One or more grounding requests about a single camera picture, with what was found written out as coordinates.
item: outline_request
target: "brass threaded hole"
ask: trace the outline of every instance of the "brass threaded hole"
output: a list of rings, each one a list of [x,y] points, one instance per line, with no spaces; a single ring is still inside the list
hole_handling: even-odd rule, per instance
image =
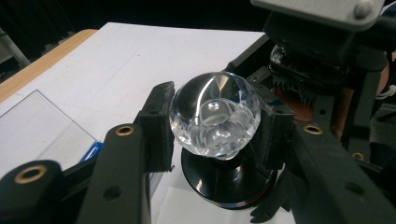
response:
[[[363,154],[359,153],[359,152],[355,152],[352,154],[352,157],[355,158],[356,160],[360,160],[363,161],[364,160],[364,156]]]
[[[122,126],[116,130],[116,135],[126,136],[134,132],[134,127],[132,126]]]
[[[47,167],[44,165],[27,167],[15,176],[14,181],[17,184],[28,184],[41,178],[46,172]]]
[[[323,130],[316,125],[307,124],[304,126],[304,131],[311,134],[323,134]]]

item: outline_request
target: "metal screw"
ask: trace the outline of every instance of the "metal screw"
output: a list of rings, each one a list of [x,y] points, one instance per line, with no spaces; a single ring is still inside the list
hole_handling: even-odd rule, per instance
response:
[[[360,0],[353,10],[357,20],[366,18],[373,10],[373,3],[370,0]]]

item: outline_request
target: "round black stand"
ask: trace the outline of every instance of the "round black stand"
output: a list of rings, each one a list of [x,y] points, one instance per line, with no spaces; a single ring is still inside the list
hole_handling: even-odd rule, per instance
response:
[[[183,148],[181,166],[191,187],[204,199],[226,209],[255,204],[276,181],[276,171],[261,172],[241,151],[229,161],[197,156]]]

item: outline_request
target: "transparent lens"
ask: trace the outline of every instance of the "transparent lens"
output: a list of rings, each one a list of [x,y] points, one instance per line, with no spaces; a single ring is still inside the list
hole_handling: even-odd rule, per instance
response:
[[[230,158],[253,137],[260,112],[254,89],[221,72],[195,77],[178,90],[169,119],[176,140],[190,152]]]

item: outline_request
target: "clear acrylic sheet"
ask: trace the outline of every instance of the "clear acrylic sheet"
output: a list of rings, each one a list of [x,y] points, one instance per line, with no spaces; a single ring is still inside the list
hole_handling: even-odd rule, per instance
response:
[[[33,91],[0,117],[0,177],[33,160],[53,160],[67,169],[96,140],[40,91]]]

